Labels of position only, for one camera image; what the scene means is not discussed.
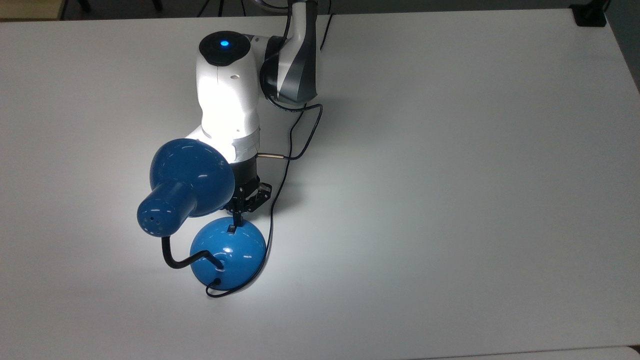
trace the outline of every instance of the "blue lamp base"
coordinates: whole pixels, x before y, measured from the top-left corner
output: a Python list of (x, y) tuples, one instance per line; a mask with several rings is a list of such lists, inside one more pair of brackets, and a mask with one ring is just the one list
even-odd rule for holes
[(208, 223), (196, 235), (191, 244), (191, 255), (208, 250), (224, 265), (216, 268), (209, 260), (199, 259), (191, 264), (198, 280), (215, 290), (231, 290), (246, 283), (258, 271), (266, 255), (264, 237), (258, 228), (247, 220), (234, 234), (227, 229), (233, 225), (231, 217), (219, 218)]

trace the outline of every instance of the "table surface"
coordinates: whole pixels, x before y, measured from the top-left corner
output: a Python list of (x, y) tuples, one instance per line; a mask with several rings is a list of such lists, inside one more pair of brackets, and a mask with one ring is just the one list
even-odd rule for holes
[[(284, 22), (0, 24), (0, 357), (640, 343), (640, 95), (611, 29), (569, 10), (334, 17), (324, 117), (291, 165), (262, 275), (210, 299), (168, 268), (135, 213), (157, 148), (199, 124), (197, 45)], [(261, 150), (285, 151), (295, 115), (259, 112)], [(259, 160), (265, 182), (283, 169)], [(267, 210), (249, 217), (265, 234)], [(220, 216), (189, 219), (176, 257)]]

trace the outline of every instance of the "black flexible neck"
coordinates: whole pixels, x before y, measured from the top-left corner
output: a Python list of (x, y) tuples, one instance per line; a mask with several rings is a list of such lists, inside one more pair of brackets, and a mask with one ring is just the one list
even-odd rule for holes
[(222, 262), (216, 259), (216, 257), (213, 256), (207, 250), (198, 251), (195, 254), (191, 255), (190, 257), (182, 261), (176, 261), (173, 258), (173, 255), (171, 255), (171, 243), (169, 240), (170, 240), (169, 236), (165, 236), (162, 238), (162, 255), (164, 256), (164, 262), (167, 265), (169, 265), (169, 267), (174, 269), (186, 268), (187, 266), (193, 264), (197, 260), (201, 258), (205, 258), (209, 260), (213, 265), (215, 265), (216, 268), (219, 268), (220, 270), (224, 268), (224, 265), (222, 265)]

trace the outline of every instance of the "lamp head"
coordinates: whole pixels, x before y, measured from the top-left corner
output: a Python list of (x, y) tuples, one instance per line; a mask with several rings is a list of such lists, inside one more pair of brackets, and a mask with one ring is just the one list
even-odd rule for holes
[(158, 149), (151, 162), (150, 182), (151, 194), (138, 207), (138, 223), (157, 237), (172, 235), (187, 217), (221, 209), (235, 188), (225, 158), (192, 139), (172, 140)]

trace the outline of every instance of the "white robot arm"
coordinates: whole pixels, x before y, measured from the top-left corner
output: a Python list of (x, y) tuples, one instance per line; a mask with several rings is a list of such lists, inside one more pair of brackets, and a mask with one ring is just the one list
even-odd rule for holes
[(198, 47), (202, 125), (187, 138), (210, 145), (231, 165), (236, 191), (225, 208), (235, 226), (241, 226), (242, 213), (254, 211), (271, 196), (271, 186), (260, 182), (256, 169), (260, 93), (293, 105), (317, 95), (317, 1), (289, 0), (289, 15), (283, 37), (219, 31)]

